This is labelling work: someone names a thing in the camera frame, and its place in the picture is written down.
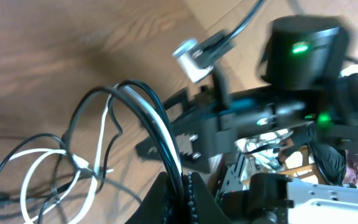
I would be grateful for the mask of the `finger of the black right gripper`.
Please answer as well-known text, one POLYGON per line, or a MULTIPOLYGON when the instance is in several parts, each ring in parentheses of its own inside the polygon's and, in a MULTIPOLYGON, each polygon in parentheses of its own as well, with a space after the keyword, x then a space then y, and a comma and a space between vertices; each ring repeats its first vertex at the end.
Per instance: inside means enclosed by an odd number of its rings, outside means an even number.
POLYGON ((167 156, 174 166, 209 173, 210 125, 173 124, 172 128, 174 137, 162 141, 162 151, 152 138, 146 138, 135 146, 138 156, 145 160, 161 160, 167 156))

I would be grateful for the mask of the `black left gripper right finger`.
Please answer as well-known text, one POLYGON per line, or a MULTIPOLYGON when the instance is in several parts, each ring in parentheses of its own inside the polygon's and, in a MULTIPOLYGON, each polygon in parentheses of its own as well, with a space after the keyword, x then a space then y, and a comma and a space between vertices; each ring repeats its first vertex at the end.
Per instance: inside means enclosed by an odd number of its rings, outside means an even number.
POLYGON ((185 177, 186 208, 188 223, 191 224, 231 224, 230 219, 220 209, 197 172, 185 177))

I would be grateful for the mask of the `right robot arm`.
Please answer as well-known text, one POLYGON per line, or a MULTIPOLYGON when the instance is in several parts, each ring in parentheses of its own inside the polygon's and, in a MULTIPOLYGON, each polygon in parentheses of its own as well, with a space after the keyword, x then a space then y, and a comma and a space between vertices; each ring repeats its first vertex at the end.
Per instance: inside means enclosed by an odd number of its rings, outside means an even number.
POLYGON ((318 142, 358 155, 358 73, 340 75, 351 38, 343 21, 311 15, 275 19, 258 65, 265 86, 230 93, 216 61, 248 23, 202 43, 187 40, 175 52, 193 82, 211 75, 212 87, 203 86, 193 100, 184 89, 167 101, 152 97, 164 121, 167 109, 182 105, 182 114, 168 126, 172 138, 196 136, 194 153, 180 154, 183 164, 205 172, 207 160, 232 152, 238 139, 306 123, 315 124, 318 142))

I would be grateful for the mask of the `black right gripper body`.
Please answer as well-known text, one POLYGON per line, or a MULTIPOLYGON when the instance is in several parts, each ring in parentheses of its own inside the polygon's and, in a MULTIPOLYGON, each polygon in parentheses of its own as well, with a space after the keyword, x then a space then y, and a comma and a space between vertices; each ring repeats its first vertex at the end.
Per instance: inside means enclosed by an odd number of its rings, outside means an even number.
POLYGON ((180 90, 169 98, 169 107, 182 105, 183 113, 172 121, 176 136, 196 136, 193 152, 182 152, 187 168, 210 173, 209 158, 235 152, 238 139, 284 129, 291 125, 291 101, 271 90, 246 90, 229 95, 231 102, 222 108, 207 91, 193 100, 180 90))

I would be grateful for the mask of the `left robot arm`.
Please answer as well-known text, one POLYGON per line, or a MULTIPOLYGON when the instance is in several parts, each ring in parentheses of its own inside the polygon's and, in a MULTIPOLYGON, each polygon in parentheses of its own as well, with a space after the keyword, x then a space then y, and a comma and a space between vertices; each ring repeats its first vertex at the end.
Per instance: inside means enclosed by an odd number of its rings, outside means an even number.
POLYGON ((358 189, 259 173, 249 189, 217 202, 196 172, 184 177, 180 195, 171 183, 160 173, 128 223, 358 224, 358 189))

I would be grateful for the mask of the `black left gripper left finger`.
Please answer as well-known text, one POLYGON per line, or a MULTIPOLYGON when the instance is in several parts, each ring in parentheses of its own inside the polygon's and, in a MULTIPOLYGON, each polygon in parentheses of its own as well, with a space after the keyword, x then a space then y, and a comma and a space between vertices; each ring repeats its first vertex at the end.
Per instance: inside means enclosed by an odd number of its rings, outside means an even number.
POLYGON ((174 224, 177 223, 175 198, 171 193, 170 180, 161 172, 132 215, 132 224, 174 224))

